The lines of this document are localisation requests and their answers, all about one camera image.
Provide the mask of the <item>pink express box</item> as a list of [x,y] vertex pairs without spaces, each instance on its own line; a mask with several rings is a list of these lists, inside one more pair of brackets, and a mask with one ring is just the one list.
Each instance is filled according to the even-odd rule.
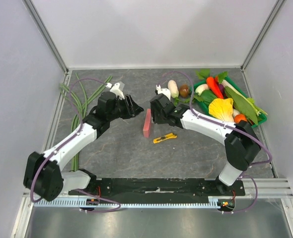
[[151,129],[151,109],[147,109],[145,122],[143,126],[143,135],[145,138],[149,138]]

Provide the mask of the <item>yellow utility knife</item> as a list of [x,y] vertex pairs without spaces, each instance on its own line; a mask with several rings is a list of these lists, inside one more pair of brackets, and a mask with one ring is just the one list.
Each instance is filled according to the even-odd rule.
[[170,134],[167,134],[167,135],[164,135],[164,136],[161,136],[161,137],[158,137],[156,139],[153,140],[153,143],[154,144],[157,144],[157,143],[160,143],[160,142],[163,142],[163,141],[166,141],[168,139],[175,139],[177,138],[177,134],[175,133],[170,133]]

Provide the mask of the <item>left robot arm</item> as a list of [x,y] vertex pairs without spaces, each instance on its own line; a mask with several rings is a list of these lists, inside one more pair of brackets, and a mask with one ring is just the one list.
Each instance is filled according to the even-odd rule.
[[52,201],[62,192],[80,189],[84,194],[95,193],[96,175],[79,169],[64,173],[67,163],[85,146],[98,139],[115,119],[131,119],[143,112],[130,95],[124,98],[113,92],[100,95],[97,105],[82,120],[82,123],[65,139],[43,153],[29,155],[23,185],[30,194]]

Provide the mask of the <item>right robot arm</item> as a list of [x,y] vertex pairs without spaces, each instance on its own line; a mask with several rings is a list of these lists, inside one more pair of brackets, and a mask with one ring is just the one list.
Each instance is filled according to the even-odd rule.
[[158,94],[150,101],[151,116],[156,124],[168,124],[208,136],[225,147],[227,163],[215,182],[216,192],[227,195],[237,178],[252,164],[261,147],[249,123],[225,122],[206,116],[181,104],[174,106]]

